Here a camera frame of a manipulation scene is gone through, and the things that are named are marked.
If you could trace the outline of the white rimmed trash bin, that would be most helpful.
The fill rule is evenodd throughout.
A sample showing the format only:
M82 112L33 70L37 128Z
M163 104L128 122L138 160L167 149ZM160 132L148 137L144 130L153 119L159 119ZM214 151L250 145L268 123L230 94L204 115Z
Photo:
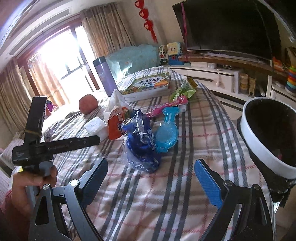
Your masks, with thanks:
M243 106L238 130L273 202L285 207L295 186L295 109L280 100L252 98Z

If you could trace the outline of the white plastic bag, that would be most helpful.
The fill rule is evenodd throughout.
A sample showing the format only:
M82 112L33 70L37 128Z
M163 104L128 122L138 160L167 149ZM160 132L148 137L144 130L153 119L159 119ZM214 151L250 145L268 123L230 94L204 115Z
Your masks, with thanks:
M131 110L132 107L126 102L119 90L115 89L109 99L109 103L104 110L104 120L108 121L112 114L122 113L123 110Z

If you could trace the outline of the plaid checked tablecloth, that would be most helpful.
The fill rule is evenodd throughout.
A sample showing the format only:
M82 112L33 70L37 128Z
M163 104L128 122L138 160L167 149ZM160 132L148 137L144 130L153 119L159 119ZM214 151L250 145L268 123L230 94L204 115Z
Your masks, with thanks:
M108 173L87 207L104 240L198 240L216 212L195 176L194 164L200 158L238 186L260 185L274 217L263 175L226 110L201 82L175 121L179 139L162 154L152 174L128 166L123 138L107 138L97 146L54 157L60 186L80 178L100 157L106 158Z

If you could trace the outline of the white tv cabinet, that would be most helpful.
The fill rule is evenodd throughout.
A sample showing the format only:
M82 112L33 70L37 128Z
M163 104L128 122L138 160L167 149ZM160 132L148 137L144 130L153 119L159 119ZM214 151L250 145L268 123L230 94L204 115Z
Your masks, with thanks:
M184 65L168 68L201 82L226 105L241 108L252 97L271 97L295 108L295 96L285 89L287 74L273 63L205 54L187 54L179 60Z

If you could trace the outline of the teal covered chair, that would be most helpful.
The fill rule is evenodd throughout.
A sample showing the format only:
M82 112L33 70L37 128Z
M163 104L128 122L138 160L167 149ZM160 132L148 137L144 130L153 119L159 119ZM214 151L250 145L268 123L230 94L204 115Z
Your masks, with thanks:
M158 48L153 45L124 47L106 56L107 64L115 81L125 76L159 66Z

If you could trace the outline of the blue plastic blister toy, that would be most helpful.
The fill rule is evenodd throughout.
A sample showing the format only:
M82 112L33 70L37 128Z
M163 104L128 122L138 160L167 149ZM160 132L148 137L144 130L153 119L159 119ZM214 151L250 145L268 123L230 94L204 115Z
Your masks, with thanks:
M180 109L176 106L163 109L164 122L160 124L155 134L156 150L159 153L166 153L179 138L179 131L175 123L176 115L179 112Z

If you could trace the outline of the toy phone set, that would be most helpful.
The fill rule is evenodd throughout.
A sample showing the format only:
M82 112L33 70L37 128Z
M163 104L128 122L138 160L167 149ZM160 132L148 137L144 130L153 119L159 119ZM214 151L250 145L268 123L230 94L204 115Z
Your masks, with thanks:
M159 65L184 65L184 61L179 60L183 54L183 44L181 42L172 42L166 45L160 45L158 48Z

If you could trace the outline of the red heart wall hanging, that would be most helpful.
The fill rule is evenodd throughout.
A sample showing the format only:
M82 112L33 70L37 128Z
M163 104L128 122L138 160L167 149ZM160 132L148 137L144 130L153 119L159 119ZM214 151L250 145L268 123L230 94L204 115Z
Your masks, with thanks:
M140 9L139 16L144 19L144 28L151 33L151 38L154 43L158 43L157 36L154 32L154 23L149 18L149 10L145 7L144 0L137 0L134 2L136 8Z

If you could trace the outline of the white foam block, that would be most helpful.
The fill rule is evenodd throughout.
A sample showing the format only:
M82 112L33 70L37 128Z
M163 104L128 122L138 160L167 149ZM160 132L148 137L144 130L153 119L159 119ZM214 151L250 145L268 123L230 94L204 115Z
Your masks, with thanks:
M88 121L83 127L89 136L98 136L101 141L108 137L108 125L98 116Z

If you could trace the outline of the orange round fruit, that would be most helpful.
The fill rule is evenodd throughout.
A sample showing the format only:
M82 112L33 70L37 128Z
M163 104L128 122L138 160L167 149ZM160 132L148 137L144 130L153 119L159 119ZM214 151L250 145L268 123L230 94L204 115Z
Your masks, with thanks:
M90 114L98 107L98 100L92 94L87 94L79 100L79 111L82 114Z

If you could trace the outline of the beige curtain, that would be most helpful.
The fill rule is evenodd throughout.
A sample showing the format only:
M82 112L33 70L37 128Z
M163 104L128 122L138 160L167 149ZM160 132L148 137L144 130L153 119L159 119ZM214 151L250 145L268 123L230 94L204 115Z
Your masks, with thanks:
M119 3L107 3L84 9L80 12L80 18L97 58L135 45Z

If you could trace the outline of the children's picture book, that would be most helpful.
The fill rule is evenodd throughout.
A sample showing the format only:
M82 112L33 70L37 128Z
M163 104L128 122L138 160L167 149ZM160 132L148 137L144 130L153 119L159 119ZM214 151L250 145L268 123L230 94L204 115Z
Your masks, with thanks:
M171 93L171 76L169 72L159 73L133 80L133 82L121 90L126 101L139 101Z

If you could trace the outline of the orange blue ovaltine bag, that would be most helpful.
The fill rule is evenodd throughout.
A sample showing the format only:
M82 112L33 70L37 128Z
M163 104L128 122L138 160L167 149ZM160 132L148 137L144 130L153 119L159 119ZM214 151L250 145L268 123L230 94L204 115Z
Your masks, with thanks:
M126 107L116 107L111 111L108 119L108 136L110 140L115 140L124 134L121 124L124 120L130 118L131 114L132 109Z

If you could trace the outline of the green snack pouch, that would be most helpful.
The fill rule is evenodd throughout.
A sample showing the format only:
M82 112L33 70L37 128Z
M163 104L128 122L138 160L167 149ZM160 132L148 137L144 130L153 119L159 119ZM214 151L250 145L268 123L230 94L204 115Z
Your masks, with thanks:
M195 94L197 87L198 85L193 78L187 77L182 85L170 95L170 102L177 100L180 96L185 96L189 99L193 94Z

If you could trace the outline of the black flat television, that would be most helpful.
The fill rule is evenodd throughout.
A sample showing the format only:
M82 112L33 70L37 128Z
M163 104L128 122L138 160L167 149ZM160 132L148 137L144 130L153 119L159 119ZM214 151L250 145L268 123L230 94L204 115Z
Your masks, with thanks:
M172 8L188 50L281 57L275 16L259 1L182 1Z

